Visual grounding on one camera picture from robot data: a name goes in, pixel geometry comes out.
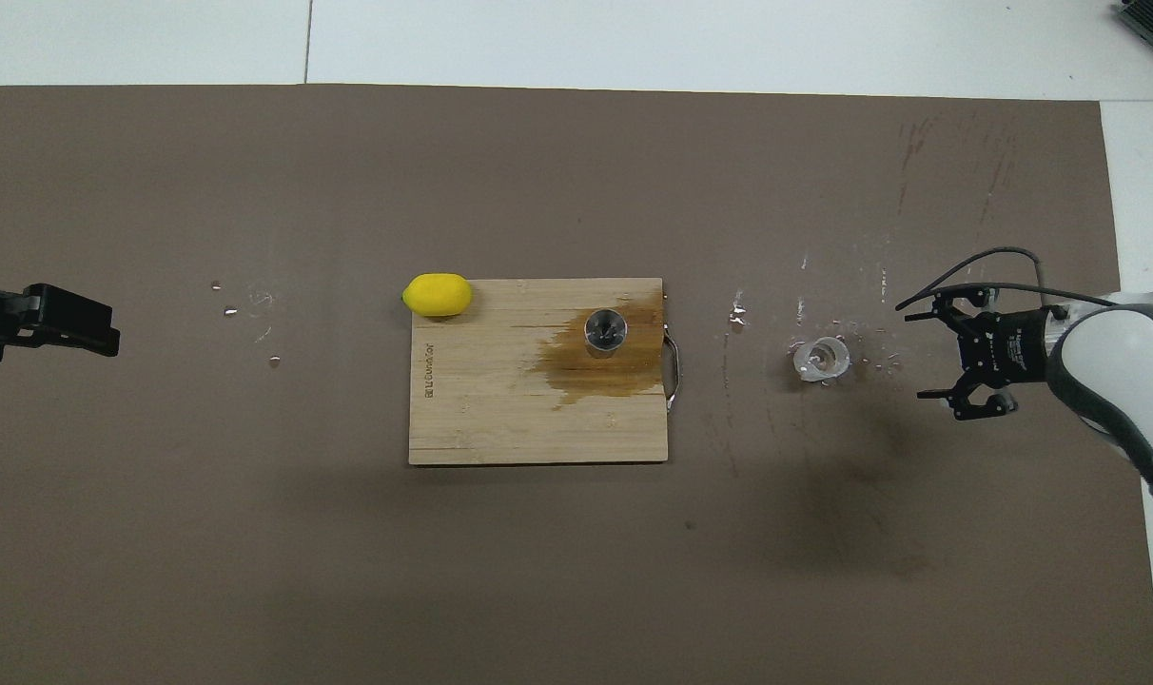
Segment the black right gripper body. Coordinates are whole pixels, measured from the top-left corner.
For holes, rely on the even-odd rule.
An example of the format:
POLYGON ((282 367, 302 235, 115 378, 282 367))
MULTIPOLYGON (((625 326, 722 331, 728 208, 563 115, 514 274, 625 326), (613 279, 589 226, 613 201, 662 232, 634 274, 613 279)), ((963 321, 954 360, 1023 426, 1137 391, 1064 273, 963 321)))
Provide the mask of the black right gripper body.
POLYGON ((1045 332, 1049 313, 985 311, 960 321, 960 369, 972 384, 1007 387, 1045 382, 1045 332))

